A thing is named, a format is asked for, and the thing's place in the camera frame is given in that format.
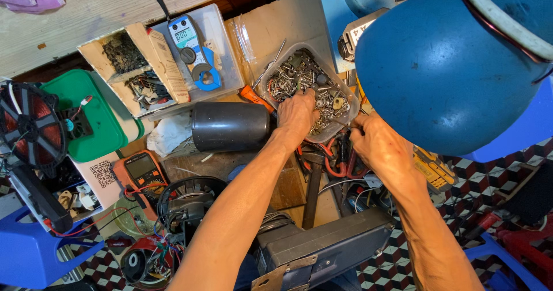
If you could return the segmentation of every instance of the black plastic container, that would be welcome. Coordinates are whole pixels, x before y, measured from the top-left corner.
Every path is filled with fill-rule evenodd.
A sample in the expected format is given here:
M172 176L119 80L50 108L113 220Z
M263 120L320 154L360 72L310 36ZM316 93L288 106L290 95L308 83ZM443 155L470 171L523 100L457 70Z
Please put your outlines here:
M239 102L198 102L192 111L192 137L200 152L262 148L269 139L265 106Z

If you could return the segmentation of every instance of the screwdriver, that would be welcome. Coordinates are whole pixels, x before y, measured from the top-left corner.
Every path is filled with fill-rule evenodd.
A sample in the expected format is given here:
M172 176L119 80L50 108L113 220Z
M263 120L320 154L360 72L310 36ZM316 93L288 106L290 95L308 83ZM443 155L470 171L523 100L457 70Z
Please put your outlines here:
M257 93L253 91L250 85L247 84L244 86L244 88L240 89L240 95L245 99L251 101L252 103L265 106L267 111L269 111L269 115L271 115L275 119L277 118L277 111L275 110L275 108L267 103L262 97L257 95Z

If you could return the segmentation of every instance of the person's right hand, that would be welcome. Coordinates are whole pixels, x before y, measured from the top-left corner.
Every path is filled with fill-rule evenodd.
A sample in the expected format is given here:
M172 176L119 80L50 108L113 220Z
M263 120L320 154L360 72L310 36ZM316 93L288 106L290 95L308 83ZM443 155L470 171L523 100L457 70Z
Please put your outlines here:
M376 112L358 116L352 124L353 148L388 188L401 186L407 177L421 176L413 164L411 142L397 134Z

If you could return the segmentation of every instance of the green lid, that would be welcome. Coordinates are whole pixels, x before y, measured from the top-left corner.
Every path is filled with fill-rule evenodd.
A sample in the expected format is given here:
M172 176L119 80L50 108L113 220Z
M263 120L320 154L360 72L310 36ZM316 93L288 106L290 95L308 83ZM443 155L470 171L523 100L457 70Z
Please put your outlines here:
M128 143L119 122L87 71L73 69L40 88L58 95L59 110L79 107L85 96L92 96L92 100L83 106L81 111L85 112L94 133L69 141L67 151L75 160L91 161L114 152Z

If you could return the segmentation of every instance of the qr code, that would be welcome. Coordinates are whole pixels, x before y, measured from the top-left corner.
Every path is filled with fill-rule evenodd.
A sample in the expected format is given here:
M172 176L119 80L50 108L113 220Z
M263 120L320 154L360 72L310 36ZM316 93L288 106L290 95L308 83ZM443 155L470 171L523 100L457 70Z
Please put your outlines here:
M117 180L117 176L115 175L115 172L113 172L113 167L108 160L104 160L101 163L90 167L90 171L92 171L92 174L96 180L98 180L98 183L100 183L102 188L105 188Z

